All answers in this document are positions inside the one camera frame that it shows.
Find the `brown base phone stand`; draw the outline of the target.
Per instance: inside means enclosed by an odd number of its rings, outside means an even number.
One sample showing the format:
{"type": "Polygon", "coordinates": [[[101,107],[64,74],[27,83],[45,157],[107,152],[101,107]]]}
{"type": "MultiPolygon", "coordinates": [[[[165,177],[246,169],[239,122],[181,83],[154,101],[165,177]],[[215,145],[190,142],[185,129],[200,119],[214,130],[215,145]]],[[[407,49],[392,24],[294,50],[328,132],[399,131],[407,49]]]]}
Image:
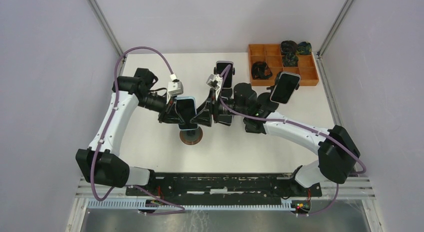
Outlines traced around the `brown base phone stand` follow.
{"type": "Polygon", "coordinates": [[[179,132],[180,140],[186,145],[196,145],[203,138],[201,127],[191,130],[181,130],[179,132]]]}

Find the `blue case phone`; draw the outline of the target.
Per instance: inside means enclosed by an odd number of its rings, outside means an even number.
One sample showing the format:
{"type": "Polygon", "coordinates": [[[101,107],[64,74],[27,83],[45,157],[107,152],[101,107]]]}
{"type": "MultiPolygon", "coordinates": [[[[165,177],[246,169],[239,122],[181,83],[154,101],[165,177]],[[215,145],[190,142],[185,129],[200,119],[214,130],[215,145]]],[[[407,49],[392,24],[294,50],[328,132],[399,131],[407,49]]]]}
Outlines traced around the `blue case phone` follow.
{"type": "Polygon", "coordinates": [[[182,118],[182,122],[179,122],[178,127],[180,130],[194,130],[198,128],[198,125],[191,123],[191,119],[197,114],[196,101],[194,97],[176,97],[176,112],[182,118]]]}

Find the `lilac case phone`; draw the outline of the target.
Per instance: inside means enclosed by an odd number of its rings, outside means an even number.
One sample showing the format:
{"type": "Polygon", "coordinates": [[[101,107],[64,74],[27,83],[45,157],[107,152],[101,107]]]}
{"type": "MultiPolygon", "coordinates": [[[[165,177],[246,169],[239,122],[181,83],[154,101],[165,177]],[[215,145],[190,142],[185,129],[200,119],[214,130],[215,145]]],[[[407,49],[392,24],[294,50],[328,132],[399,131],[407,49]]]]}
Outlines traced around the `lilac case phone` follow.
{"type": "Polygon", "coordinates": [[[217,123],[225,125],[225,126],[231,126],[233,122],[233,115],[218,115],[217,117],[217,123]]]}

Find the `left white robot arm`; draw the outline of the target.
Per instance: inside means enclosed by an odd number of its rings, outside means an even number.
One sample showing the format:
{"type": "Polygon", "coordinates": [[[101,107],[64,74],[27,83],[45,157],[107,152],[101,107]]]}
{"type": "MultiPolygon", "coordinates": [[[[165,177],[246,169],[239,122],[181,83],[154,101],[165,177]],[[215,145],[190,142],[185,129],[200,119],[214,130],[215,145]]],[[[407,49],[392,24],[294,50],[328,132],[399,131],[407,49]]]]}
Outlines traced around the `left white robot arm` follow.
{"type": "Polygon", "coordinates": [[[172,112],[175,97],[184,88],[176,74],[170,75],[169,91],[160,96],[152,90],[158,81],[149,69],[138,68],[134,76],[118,76],[112,87],[111,101],[104,120],[87,149],[79,149],[75,159],[88,183],[110,187],[138,185],[144,195],[152,195],[157,190],[157,182],[152,179],[152,169],[129,166],[120,157],[122,139],[137,107],[158,112],[158,120],[163,123],[178,124],[182,117],[172,112]]]}

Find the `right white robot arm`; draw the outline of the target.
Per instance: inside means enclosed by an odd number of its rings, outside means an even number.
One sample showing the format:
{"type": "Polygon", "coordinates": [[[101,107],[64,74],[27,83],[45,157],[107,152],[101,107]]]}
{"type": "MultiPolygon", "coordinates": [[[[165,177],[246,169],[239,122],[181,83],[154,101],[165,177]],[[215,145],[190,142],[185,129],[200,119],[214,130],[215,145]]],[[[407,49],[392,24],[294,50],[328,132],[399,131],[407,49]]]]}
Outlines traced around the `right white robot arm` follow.
{"type": "Polygon", "coordinates": [[[360,152],[344,127],[327,129],[301,123],[277,112],[278,106],[271,101],[270,93],[257,94],[251,84],[239,83],[220,94],[210,89],[191,122],[208,127],[212,123],[229,126],[234,115],[241,116],[247,133],[281,137],[316,154],[316,161],[293,172],[288,187],[295,196],[325,180],[343,184],[350,175],[366,172],[360,152]]]}

